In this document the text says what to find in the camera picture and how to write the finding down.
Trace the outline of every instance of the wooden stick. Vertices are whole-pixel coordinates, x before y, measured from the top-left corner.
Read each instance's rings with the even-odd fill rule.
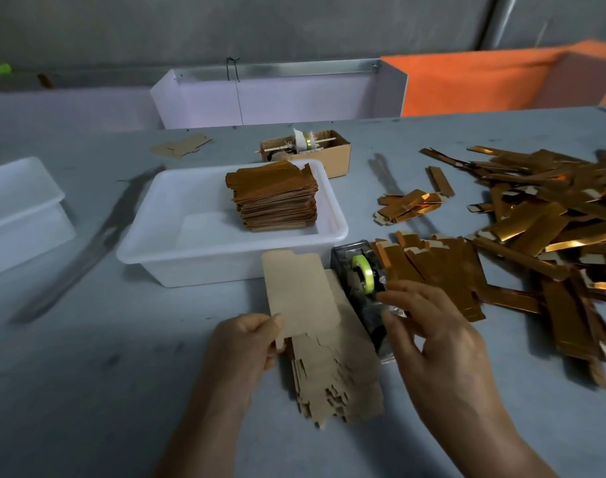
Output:
[[[316,141],[316,144],[320,144],[320,143],[328,143],[329,141],[335,141],[336,137],[330,137],[329,139],[321,139],[320,141]],[[287,149],[289,146],[287,144],[285,144],[284,146],[281,147],[277,147],[277,148],[271,148],[271,149],[264,149],[265,152],[272,152],[272,151],[278,151],[279,149]]]

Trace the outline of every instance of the right hand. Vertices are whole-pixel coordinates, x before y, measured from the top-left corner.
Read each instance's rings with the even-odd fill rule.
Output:
[[[446,293],[414,281],[393,281],[378,300],[407,318],[383,312],[389,343],[418,415],[450,455],[461,440],[517,432],[493,380],[484,339]],[[424,337],[422,352],[414,334]]]

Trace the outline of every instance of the table surface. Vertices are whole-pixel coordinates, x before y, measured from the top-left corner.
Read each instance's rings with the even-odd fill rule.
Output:
[[[191,168],[250,163],[259,141],[291,124],[220,127],[214,140],[181,161],[148,147],[185,130],[103,134],[0,144],[0,163],[35,155],[66,193],[77,237],[0,274],[0,478],[147,475],[176,426],[200,367],[205,343],[221,320],[267,312],[262,279],[167,289],[114,251],[43,316],[18,323],[18,311],[45,292],[108,217],[129,180],[160,164]],[[349,174],[331,181],[349,225],[347,242],[410,229],[469,234],[488,222],[466,205],[483,200],[472,176],[418,153],[432,146],[478,160],[466,147],[514,151],[547,148],[594,160],[606,149],[606,112],[573,108],[301,123],[334,128],[352,143]],[[426,166],[441,166],[456,196],[442,208],[393,227],[372,213],[383,193],[431,186]],[[520,278],[484,260],[490,283],[521,288]],[[599,305],[606,318],[606,304]],[[606,477],[606,391],[563,359],[537,317],[484,306],[476,323],[486,339],[506,407],[523,437],[565,478]],[[358,425],[332,420],[315,429],[291,394],[291,369],[264,376],[239,437],[239,477],[459,476],[417,417],[395,363],[380,380],[385,414]]]

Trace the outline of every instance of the orange cloth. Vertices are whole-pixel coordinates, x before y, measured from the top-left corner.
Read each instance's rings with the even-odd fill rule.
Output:
[[[526,109],[553,64],[568,51],[606,58],[606,42],[381,59],[409,76],[402,110],[406,117]]]

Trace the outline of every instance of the tape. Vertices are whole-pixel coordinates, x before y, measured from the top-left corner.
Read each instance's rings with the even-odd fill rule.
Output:
[[[373,280],[373,270],[371,269],[371,265],[367,261],[364,255],[356,255],[351,259],[351,267],[358,267],[363,274],[363,278],[365,279],[363,283],[363,293],[365,295],[373,292],[374,280]]]

